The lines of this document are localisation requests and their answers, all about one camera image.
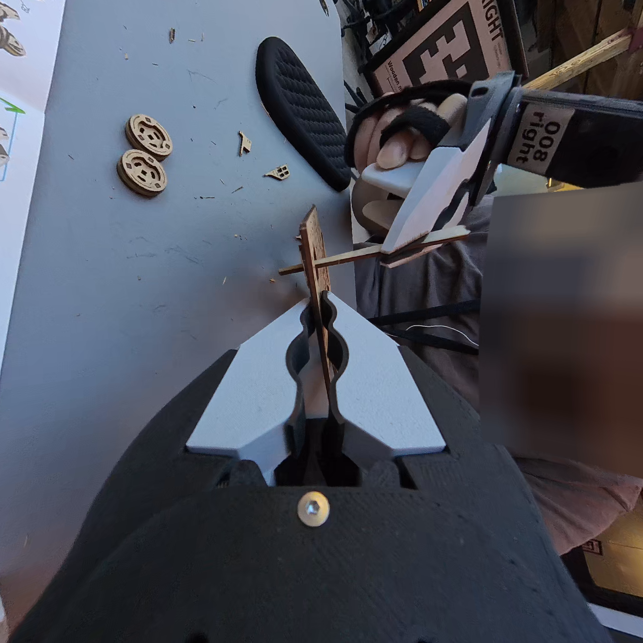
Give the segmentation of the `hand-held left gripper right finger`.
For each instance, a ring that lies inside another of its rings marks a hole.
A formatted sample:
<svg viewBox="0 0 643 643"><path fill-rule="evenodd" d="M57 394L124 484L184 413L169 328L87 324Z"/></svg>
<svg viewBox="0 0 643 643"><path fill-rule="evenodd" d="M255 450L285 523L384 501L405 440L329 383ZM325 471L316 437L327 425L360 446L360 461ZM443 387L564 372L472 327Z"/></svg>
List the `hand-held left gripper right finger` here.
<svg viewBox="0 0 643 643"><path fill-rule="evenodd" d="M348 458L398 458L446 447L401 347L335 294L321 294L328 356L336 369L331 418Z"/></svg>

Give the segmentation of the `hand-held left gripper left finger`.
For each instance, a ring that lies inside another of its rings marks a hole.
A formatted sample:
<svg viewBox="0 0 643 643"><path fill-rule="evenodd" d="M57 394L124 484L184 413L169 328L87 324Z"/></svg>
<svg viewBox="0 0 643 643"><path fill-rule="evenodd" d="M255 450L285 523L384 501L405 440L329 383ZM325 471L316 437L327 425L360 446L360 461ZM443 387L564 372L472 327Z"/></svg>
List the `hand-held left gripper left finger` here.
<svg viewBox="0 0 643 643"><path fill-rule="evenodd" d="M314 319L303 299L242 343L186 443L191 453L252 461L266 483L301 452L305 402L301 371L309 363Z"/></svg>

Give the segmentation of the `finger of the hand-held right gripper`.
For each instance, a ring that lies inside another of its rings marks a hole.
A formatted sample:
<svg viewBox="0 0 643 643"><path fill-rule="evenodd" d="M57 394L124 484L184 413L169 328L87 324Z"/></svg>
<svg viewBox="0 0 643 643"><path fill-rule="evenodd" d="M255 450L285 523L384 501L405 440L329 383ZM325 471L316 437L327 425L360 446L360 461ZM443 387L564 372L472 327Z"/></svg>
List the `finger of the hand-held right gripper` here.
<svg viewBox="0 0 643 643"><path fill-rule="evenodd" d="M456 189L448 203L438 210L438 216L430 232L460 225L466 213L470 210L471 203L476 201L481 184L481 180L463 182Z"/></svg>
<svg viewBox="0 0 643 643"><path fill-rule="evenodd" d="M493 118L482 121L479 131L464 147L458 144L460 133L452 131L430 152L382 244L384 253L393 253L426 237L438 210L463 182L482 181L471 205L477 205L487 195L495 174L491 160L494 125Z"/></svg>

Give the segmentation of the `thin wooden stick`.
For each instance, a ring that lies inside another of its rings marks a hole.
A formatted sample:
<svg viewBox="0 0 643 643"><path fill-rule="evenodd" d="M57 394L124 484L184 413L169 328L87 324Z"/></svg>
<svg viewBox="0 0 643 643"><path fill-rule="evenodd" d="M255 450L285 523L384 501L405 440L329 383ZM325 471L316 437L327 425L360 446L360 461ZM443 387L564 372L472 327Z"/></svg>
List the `thin wooden stick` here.
<svg viewBox="0 0 643 643"><path fill-rule="evenodd" d="M417 254L426 248L445 244L456 240L462 240L470 234L470 230L465 226L458 225L451 228L441 229L429 233L426 238L419 242L409 244L398 251L393 253L384 253L381 249L381 244L370 245L365 248L353 250L323 259L314 259L312 265L316 269L338 266L340 264L352 263L361 259L370 257L383 256L385 259L401 259L405 254Z"/></svg>

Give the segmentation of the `laser-cut wooden parts sheet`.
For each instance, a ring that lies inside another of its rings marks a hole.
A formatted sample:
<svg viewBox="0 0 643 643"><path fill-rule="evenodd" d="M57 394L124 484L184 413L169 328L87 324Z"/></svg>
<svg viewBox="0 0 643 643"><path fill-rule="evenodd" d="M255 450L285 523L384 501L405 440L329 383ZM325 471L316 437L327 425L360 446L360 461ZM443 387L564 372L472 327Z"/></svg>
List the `laser-cut wooden parts sheet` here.
<svg viewBox="0 0 643 643"><path fill-rule="evenodd" d="M331 279L327 267L316 264L318 260L326 258L326 248L315 205L311 206L301 222L299 235L301 237L300 255L310 292L310 304L315 323L321 367L327 398L330 399L331 383L335 370L327 355L329 336L322 316L321 293L331 291Z"/></svg>

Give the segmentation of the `person's right hand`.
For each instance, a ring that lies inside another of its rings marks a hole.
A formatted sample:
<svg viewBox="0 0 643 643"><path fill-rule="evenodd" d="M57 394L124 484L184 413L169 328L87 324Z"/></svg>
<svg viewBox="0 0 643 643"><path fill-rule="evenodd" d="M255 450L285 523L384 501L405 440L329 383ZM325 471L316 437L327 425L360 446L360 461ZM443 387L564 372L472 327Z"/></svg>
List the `person's right hand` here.
<svg viewBox="0 0 643 643"><path fill-rule="evenodd" d="M358 173L373 164L392 170L410 161L426 161L447 133L462 126L467 106L461 92L432 91L409 100L386 94L354 117L345 161Z"/></svg>

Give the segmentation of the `person's grey shirt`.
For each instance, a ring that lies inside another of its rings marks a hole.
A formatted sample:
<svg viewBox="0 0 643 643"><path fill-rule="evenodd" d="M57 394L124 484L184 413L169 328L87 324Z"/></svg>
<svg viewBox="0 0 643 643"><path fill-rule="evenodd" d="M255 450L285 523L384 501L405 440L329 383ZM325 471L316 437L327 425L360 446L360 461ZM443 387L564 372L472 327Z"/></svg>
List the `person's grey shirt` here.
<svg viewBox="0 0 643 643"><path fill-rule="evenodd" d="M494 197L463 220L470 230L416 261L388 269L380 259L355 268L358 312L364 317L472 300L481 294ZM403 350L447 449L406 459L423 496L446 518L453 548L468 558L494 549L510 558L552 558L602 535L623 516L642 517L642 480L573 460L515 457L480 435L478 358L429 347Z"/></svg>

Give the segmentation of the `pale wooden beam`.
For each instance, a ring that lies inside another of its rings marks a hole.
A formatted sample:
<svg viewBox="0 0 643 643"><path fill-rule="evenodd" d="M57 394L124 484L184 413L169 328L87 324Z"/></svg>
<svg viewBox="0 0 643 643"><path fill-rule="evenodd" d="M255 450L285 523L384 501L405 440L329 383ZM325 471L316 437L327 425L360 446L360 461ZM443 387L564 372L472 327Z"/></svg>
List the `pale wooden beam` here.
<svg viewBox="0 0 643 643"><path fill-rule="evenodd" d="M525 90L547 91L585 74L623 53L634 53L642 47L642 28L628 28L602 40L590 49L572 57L523 85Z"/></svg>

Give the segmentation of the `cardboard sign with black tag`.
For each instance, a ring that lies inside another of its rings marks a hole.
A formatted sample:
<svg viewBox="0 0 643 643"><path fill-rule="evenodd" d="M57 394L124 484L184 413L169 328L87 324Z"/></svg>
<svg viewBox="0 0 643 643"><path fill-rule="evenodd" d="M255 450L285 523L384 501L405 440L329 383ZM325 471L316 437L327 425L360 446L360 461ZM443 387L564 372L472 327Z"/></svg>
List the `cardboard sign with black tag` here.
<svg viewBox="0 0 643 643"><path fill-rule="evenodd" d="M411 1L409 23L366 62L374 96L438 80L529 77L514 1Z"/></svg>

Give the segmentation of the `long black mesh wrist rest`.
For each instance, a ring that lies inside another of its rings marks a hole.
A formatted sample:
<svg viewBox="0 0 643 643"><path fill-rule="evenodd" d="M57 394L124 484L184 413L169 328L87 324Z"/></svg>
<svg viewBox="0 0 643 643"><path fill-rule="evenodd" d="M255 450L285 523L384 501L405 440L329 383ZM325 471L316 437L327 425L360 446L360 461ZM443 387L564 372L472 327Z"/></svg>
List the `long black mesh wrist rest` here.
<svg viewBox="0 0 643 643"><path fill-rule="evenodd" d="M347 133L295 52L280 38L259 44L255 80L261 102L285 139L337 192L349 187Z"/></svg>

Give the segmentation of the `round wooden wheel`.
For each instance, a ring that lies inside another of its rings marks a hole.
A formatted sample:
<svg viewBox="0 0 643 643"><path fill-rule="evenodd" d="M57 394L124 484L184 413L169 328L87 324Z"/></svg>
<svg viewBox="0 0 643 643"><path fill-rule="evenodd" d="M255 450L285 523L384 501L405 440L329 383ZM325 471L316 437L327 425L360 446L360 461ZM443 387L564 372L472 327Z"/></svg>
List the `round wooden wheel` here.
<svg viewBox="0 0 643 643"><path fill-rule="evenodd" d="M125 123L125 135L133 148L163 161L172 154L173 142L168 131L154 118L132 115Z"/></svg>
<svg viewBox="0 0 643 643"><path fill-rule="evenodd" d="M162 164L137 149L122 154L117 162L117 173L126 187L147 198L160 195L168 183Z"/></svg>

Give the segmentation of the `brown cardboard box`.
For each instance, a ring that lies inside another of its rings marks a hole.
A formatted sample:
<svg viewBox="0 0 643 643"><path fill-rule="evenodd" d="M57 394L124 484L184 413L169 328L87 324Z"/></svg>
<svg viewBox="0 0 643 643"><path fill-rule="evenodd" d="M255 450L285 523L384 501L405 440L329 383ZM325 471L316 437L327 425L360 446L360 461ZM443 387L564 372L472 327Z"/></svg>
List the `brown cardboard box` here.
<svg viewBox="0 0 643 643"><path fill-rule="evenodd" d="M590 603L642 616L642 504L562 556Z"/></svg>

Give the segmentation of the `white instruction booklet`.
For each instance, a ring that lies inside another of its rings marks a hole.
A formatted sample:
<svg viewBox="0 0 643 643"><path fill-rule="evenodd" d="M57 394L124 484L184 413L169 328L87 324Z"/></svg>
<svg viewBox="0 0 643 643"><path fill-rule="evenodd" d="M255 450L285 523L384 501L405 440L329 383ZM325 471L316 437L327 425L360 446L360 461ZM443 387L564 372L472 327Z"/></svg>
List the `white instruction booklet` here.
<svg viewBox="0 0 643 643"><path fill-rule="evenodd" d="M65 5L65 1L1 2L1 357Z"/></svg>

